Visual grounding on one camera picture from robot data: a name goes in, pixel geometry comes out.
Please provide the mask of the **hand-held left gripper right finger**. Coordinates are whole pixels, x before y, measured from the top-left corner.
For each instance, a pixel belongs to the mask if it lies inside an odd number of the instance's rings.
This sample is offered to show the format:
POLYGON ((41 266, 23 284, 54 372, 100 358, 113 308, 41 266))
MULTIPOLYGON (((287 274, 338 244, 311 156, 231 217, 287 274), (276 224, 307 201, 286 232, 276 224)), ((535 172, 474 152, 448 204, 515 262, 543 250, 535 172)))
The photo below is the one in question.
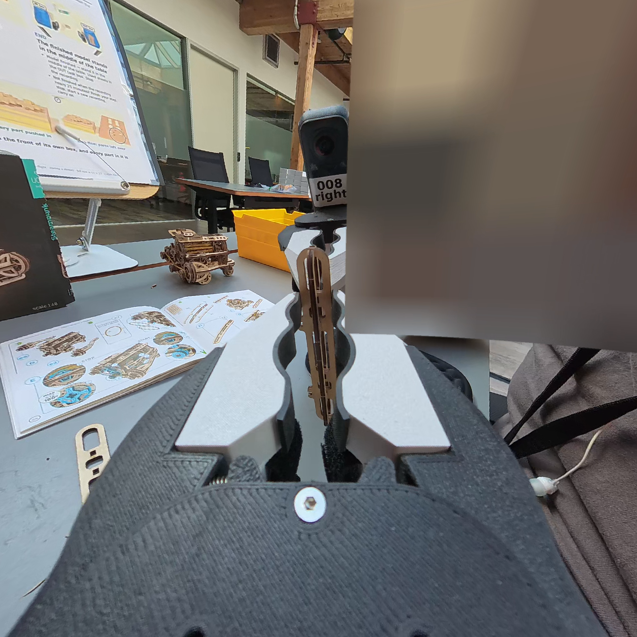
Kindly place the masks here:
POLYGON ((415 356, 397 336, 350 334, 345 294, 334 293, 337 378, 334 446, 362 464, 386 457, 450 450, 445 432, 415 366, 415 356))

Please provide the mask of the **assembled wooden model vehicle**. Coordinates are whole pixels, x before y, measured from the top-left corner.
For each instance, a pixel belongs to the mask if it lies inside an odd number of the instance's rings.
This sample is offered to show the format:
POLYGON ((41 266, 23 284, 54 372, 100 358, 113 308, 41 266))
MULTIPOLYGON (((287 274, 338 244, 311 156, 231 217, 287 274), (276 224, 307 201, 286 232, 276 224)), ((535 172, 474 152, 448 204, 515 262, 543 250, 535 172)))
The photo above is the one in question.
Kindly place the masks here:
POLYGON ((229 250, 228 237, 221 234, 200 235, 191 229, 170 229, 173 243, 161 252, 170 273, 176 273, 185 282, 205 285, 211 282, 211 273, 220 270, 225 276, 234 273, 235 261, 229 257, 237 250, 229 250))

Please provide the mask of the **metal and wood document stand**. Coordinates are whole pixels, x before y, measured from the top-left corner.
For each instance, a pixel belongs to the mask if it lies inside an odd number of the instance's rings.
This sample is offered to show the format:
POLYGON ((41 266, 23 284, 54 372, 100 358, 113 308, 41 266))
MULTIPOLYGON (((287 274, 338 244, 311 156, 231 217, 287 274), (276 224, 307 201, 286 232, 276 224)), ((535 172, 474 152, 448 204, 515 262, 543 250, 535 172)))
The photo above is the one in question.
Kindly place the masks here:
POLYGON ((52 1, 46 53, 55 85, 51 148, 37 173, 53 197, 89 199, 84 230, 62 248, 70 277, 138 266, 131 257, 93 243, 103 200, 144 200, 164 184, 134 75, 108 1, 52 1))

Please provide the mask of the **wooden top office desk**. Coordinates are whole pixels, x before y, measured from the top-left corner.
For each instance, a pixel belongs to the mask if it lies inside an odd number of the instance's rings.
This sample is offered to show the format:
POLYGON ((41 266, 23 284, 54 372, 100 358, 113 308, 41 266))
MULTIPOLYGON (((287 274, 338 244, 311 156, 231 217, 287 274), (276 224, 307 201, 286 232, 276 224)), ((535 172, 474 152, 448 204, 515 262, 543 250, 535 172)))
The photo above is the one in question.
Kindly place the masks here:
POLYGON ((242 210, 286 209, 300 210, 304 213, 312 209, 309 195, 289 192, 270 192, 265 188, 236 185, 221 181, 205 181, 189 178, 176 178, 176 183, 190 187, 202 201, 220 200, 231 197, 242 210))

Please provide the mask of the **black office chair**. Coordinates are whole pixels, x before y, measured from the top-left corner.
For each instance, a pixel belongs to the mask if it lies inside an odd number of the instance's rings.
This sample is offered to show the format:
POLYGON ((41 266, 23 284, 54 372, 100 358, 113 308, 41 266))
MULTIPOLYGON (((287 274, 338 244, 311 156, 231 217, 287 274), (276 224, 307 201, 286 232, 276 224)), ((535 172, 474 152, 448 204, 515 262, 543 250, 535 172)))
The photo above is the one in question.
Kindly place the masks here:
POLYGON ((274 186, 269 161, 257 157, 248 157, 250 183, 252 187, 269 188, 274 186))
MULTIPOLYGON (((229 183, 223 153, 188 147, 188 155, 194 180, 229 183)), ((208 221, 218 208, 228 210, 231 207, 230 194, 199 187, 192 189, 195 192, 195 214, 199 219, 208 221)))

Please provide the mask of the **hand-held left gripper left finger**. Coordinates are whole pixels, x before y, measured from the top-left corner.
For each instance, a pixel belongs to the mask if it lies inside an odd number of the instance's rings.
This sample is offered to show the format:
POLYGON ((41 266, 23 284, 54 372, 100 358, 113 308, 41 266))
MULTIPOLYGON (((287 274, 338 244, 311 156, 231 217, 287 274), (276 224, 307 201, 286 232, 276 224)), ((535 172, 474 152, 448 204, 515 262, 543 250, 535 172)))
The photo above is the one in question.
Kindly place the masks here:
POLYGON ((300 427, 287 367, 296 356, 300 297, 292 292, 235 336, 177 436, 181 452, 257 461, 275 482, 297 482, 300 427))

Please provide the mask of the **illustrated instruction booklet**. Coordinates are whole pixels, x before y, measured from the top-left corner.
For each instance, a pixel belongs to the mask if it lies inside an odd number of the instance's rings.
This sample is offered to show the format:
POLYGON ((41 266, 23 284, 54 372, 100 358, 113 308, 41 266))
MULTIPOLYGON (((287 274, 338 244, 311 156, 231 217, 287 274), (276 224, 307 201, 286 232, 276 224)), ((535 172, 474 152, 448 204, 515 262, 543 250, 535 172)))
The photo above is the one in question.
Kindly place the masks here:
POLYGON ((273 306, 250 290, 186 296, 3 342, 15 439, 190 369, 273 306))

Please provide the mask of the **yellow plastic bin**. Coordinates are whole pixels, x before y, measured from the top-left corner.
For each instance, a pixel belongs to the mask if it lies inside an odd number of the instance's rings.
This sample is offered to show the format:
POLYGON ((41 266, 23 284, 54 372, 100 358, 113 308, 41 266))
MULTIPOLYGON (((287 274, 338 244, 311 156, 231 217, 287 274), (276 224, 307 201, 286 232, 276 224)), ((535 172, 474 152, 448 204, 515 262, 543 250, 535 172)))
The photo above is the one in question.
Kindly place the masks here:
POLYGON ((266 266, 290 272, 287 259, 278 243, 278 235, 294 220, 303 216, 300 211, 286 209, 233 210, 238 255, 266 266))

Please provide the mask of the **person's grey top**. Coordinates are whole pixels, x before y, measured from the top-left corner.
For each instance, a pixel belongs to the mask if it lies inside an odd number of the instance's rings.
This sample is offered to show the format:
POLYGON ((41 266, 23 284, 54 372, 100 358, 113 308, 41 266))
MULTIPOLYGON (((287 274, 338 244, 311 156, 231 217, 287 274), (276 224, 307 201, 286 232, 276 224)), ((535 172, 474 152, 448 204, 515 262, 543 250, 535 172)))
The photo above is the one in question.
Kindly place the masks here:
POLYGON ((636 354, 534 344, 495 425, 529 478, 571 575, 610 636, 636 635, 636 354))

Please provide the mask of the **wooden support post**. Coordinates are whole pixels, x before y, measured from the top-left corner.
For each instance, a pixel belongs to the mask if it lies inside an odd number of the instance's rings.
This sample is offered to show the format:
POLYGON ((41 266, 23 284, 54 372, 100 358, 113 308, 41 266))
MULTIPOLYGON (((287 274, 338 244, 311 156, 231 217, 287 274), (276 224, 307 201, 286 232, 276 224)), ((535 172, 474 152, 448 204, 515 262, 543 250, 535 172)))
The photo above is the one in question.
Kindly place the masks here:
POLYGON ((315 53, 317 49, 318 29, 314 24, 301 24, 299 30, 299 60, 296 81, 296 97, 292 126, 290 168, 302 171, 304 166, 299 122, 310 105, 314 77, 315 53))

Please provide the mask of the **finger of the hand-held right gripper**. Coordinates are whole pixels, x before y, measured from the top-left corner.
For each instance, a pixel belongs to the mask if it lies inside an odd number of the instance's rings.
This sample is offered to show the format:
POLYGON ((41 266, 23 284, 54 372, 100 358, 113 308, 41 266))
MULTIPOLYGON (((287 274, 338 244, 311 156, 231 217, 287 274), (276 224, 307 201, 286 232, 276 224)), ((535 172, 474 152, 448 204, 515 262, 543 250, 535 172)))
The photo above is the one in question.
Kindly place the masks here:
POLYGON ((286 259, 293 279, 293 288, 298 289, 298 257, 307 248, 319 248, 325 251, 325 242, 321 230, 296 230, 291 234, 286 246, 286 259))
POLYGON ((346 227, 335 228, 330 243, 325 244, 329 259, 331 291, 341 290, 345 286, 346 274, 346 227))

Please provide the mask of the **stack of small white boxes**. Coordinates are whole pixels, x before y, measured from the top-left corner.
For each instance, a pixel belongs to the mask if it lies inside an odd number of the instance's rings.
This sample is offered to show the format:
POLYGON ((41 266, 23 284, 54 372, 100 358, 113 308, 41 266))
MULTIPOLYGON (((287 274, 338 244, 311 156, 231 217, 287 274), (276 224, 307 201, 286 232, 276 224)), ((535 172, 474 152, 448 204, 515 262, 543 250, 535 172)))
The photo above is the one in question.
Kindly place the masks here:
POLYGON ((278 176, 278 191, 285 194, 309 195, 306 172, 280 168, 278 176))

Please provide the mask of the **black quilted rest pad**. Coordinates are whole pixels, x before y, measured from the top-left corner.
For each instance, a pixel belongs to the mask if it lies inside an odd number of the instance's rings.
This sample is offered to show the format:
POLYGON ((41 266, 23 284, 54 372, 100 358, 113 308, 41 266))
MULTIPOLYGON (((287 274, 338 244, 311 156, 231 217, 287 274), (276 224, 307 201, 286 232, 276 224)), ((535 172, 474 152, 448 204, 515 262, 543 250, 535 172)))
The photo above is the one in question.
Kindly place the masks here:
POLYGON ((418 348, 418 351, 427 358, 468 400, 473 402, 473 389, 468 379, 455 366, 449 362, 418 348))

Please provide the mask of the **flat slotted wooden part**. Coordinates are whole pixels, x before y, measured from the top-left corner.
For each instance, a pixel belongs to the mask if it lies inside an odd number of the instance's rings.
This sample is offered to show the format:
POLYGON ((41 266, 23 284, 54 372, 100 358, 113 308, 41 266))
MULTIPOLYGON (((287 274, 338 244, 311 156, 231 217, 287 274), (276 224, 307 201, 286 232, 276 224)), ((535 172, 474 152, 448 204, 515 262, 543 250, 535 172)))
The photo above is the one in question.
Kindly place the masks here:
POLYGON ((91 493, 91 484, 103 473, 110 460, 106 430, 102 424, 91 424, 75 434, 78 482, 82 504, 91 493))

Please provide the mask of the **wooden slotted bar assembly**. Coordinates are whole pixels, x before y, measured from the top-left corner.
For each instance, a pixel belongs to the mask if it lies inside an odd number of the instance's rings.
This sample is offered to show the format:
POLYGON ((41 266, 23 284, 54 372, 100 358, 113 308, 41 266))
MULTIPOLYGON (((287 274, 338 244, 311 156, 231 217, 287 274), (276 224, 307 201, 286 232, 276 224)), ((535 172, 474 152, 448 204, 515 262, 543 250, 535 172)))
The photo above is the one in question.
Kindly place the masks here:
POLYGON ((316 414, 329 426, 336 403, 336 348, 332 321, 332 289, 328 256, 318 247, 302 250, 297 259, 301 330, 307 339, 312 384, 308 396, 316 414))

